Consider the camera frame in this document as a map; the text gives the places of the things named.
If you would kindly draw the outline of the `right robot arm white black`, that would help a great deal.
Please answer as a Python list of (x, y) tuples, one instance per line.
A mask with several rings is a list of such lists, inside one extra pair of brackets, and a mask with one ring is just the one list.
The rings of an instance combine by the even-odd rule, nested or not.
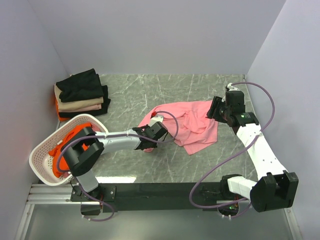
[(251, 201), (257, 212), (292, 207), (299, 179), (295, 172), (288, 172), (279, 162), (261, 131), (253, 112), (247, 112), (241, 91), (215, 96), (207, 118), (226, 123), (247, 148), (255, 167), (258, 181), (246, 179), (239, 174), (223, 176), (220, 181), (222, 195), (240, 195)]

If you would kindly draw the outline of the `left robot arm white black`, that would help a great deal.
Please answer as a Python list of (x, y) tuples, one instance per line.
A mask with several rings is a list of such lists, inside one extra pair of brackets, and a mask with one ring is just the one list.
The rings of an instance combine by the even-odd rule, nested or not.
[(92, 168), (101, 155), (119, 150), (156, 148), (167, 133), (167, 128), (159, 121), (122, 132), (98, 132), (85, 127), (63, 145), (61, 154), (72, 176), (85, 192), (90, 193), (100, 188)]

